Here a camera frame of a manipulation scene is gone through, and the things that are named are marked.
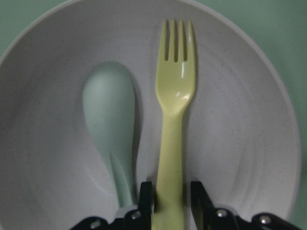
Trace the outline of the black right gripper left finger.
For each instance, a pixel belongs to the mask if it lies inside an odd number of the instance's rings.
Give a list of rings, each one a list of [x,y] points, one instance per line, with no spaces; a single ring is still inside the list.
[[[142,182],[139,193],[139,210],[144,213],[152,212],[152,182]]]

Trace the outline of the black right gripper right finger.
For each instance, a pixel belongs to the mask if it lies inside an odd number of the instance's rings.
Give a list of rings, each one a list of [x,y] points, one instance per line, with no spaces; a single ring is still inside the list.
[[[202,182],[190,183],[191,211],[198,230],[211,230],[215,207]]]

